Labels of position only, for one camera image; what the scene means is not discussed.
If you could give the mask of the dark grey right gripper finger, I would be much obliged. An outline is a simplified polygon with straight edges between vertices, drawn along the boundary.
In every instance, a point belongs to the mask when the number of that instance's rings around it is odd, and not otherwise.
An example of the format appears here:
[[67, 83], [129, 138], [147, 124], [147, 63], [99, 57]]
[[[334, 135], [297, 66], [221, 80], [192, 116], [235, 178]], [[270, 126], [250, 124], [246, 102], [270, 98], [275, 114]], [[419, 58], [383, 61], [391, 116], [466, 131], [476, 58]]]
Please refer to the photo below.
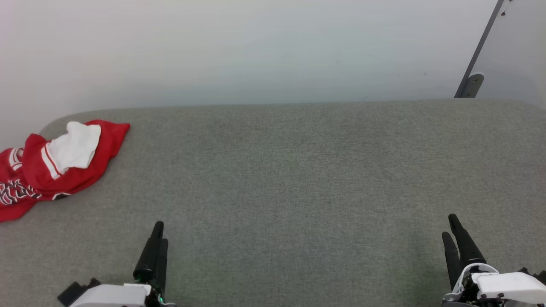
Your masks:
[[463, 227], [456, 214], [449, 214], [448, 221], [459, 250], [459, 259], [462, 267], [469, 264], [486, 264], [486, 259], [476, 246], [476, 243]]
[[458, 278], [462, 273], [460, 267], [459, 252], [456, 243], [448, 232], [442, 233], [442, 241], [444, 246], [445, 262], [448, 270], [448, 278], [450, 288], [453, 290], [458, 282]]

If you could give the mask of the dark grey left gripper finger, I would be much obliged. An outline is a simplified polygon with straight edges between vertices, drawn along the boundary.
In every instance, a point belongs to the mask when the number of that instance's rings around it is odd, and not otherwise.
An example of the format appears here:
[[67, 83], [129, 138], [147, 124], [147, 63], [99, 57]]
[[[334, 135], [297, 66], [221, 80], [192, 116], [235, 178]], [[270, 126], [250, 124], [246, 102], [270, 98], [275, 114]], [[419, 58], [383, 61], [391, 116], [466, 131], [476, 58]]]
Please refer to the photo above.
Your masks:
[[145, 243], [142, 253], [133, 271], [133, 278], [138, 282], [147, 283], [156, 278], [158, 259], [163, 239], [164, 222], [157, 221], [151, 235]]
[[169, 241], [166, 238], [155, 239], [156, 266], [155, 266], [155, 291], [157, 295], [165, 295], [166, 267]]

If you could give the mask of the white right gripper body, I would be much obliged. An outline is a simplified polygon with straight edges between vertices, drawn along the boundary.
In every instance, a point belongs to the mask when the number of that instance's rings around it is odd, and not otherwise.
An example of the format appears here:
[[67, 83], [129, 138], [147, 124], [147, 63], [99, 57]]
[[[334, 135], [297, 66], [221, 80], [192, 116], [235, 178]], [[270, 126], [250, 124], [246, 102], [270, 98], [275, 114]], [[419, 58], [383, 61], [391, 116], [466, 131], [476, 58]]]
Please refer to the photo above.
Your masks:
[[546, 303], [545, 272], [500, 273], [489, 264], [469, 264], [443, 296], [443, 307], [543, 307]]

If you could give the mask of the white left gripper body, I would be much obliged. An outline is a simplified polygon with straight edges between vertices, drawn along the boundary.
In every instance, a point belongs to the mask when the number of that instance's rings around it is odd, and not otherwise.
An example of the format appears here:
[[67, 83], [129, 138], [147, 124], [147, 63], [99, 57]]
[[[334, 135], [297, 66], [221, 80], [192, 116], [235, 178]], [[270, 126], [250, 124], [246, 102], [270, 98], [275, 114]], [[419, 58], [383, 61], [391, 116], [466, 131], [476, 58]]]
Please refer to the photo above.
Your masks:
[[69, 307], [176, 307], [157, 295], [149, 284], [72, 284]]

